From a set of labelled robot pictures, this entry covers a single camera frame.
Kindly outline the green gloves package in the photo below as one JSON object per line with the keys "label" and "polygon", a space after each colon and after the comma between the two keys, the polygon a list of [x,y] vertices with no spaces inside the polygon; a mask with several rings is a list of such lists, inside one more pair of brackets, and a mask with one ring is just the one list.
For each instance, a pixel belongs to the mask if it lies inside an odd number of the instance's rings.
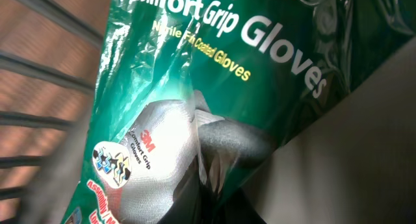
{"label": "green gloves package", "polygon": [[415,0],[111,0],[63,223],[225,223],[279,147],[415,36]]}

